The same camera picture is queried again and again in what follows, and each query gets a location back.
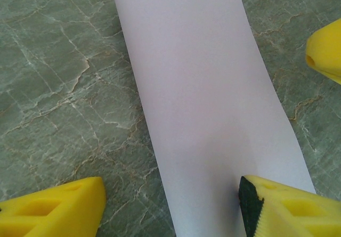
marble floor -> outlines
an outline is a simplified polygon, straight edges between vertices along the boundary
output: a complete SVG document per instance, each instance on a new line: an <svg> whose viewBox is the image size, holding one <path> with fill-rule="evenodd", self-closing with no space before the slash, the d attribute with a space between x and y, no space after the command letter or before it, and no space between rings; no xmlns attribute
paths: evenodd
<svg viewBox="0 0 341 237"><path fill-rule="evenodd" d="M243 0L319 194L341 199L341 86L306 39L341 0ZM102 176L102 236L174 236L113 0L0 0L0 200Z"/></svg>

white paper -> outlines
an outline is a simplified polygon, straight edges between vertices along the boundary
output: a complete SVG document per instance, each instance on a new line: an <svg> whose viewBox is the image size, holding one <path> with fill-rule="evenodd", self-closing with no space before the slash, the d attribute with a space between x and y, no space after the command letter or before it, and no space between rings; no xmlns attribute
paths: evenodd
<svg viewBox="0 0 341 237"><path fill-rule="evenodd" d="M243 236L240 177L315 192L241 0L115 0L178 237Z"/></svg>

sheet of paper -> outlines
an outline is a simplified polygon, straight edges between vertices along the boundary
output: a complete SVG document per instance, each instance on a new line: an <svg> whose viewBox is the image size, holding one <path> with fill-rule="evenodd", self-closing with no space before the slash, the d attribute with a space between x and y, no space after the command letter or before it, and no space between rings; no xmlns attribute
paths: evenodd
<svg viewBox="0 0 341 237"><path fill-rule="evenodd" d="M314 192L241 0L115 0L178 237L244 236L240 177Z"/></svg>

green marble surface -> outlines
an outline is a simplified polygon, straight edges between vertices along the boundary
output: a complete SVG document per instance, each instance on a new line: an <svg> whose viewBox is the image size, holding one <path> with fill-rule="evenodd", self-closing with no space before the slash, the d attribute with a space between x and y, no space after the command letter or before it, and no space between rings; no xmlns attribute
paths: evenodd
<svg viewBox="0 0 341 237"><path fill-rule="evenodd" d="M341 0L243 0L318 193L341 199L341 86L305 41ZM113 0L0 0L0 200L102 176L98 236L174 236Z"/></svg>

